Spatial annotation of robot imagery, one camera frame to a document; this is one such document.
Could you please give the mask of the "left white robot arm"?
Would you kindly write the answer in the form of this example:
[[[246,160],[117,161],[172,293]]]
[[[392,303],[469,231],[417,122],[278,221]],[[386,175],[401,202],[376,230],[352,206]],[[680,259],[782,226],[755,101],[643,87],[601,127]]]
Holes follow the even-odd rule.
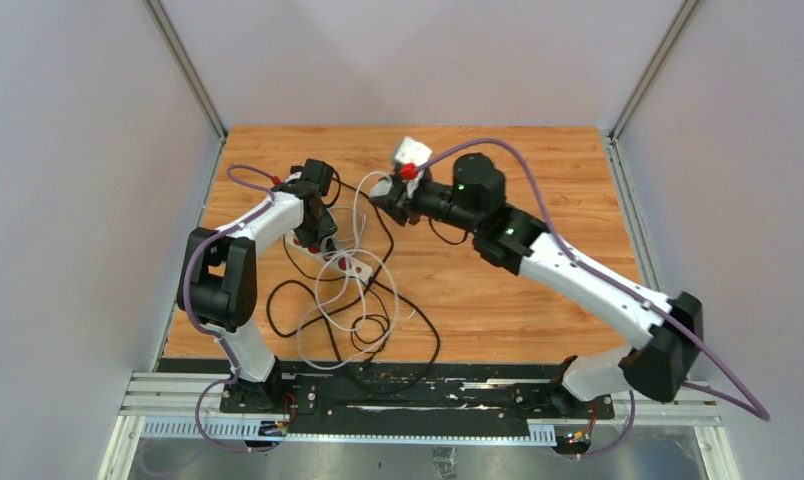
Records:
[[[227,381],[261,413],[284,400],[281,365],[252,320],[257,305],[257,258],[286,233],[303,247],[320,249],[337,226],[323,198],[335,170],[308,159],[238,219],[198,227],[187,240],[177,305],[193,327],[211,336],[230,364]]]

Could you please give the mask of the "white round charger plug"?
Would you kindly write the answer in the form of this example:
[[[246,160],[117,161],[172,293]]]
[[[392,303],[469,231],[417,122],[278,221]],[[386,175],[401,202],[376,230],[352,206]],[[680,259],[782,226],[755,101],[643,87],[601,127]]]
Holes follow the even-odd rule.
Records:
[[[369,191],[370,198],[386,197],[390,194],[393,187],[392,182],[382,181],[373,185]]]

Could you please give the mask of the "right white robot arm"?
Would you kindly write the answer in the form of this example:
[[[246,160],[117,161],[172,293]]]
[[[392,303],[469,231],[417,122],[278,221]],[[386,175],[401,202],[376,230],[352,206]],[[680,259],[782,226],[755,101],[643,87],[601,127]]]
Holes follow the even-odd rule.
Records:
[[[589,401],[626,390],[673,401],[699,354],[699,300],[653,291],[577,252],[545,221],[510,205],[505,187],[494,163],[472,153],[455,160],[449,184],[435,181],[429,170],[398,165],[369,197],[400,225],[426,217],[471,234],[474,250],[488,263],[557,291],[625,339],[622,347],[562,362],[548,392],[555,413],[574,417]]]

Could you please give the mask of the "white power strip red sockets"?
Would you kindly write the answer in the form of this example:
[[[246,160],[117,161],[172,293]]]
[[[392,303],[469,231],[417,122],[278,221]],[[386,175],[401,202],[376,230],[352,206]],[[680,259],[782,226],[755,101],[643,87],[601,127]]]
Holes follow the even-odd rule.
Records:
[[[356,258],[354,254],[342,253],[342,248],[334,236],[320,241],[317,246],[305,246],[300,243],[294,232],[283,237],[285,246],[303,256],[316,261],[322,268],[322,274],[330,271],[333,275],[344,278],[357,278],[367,282],[374,274],[374,269]]]

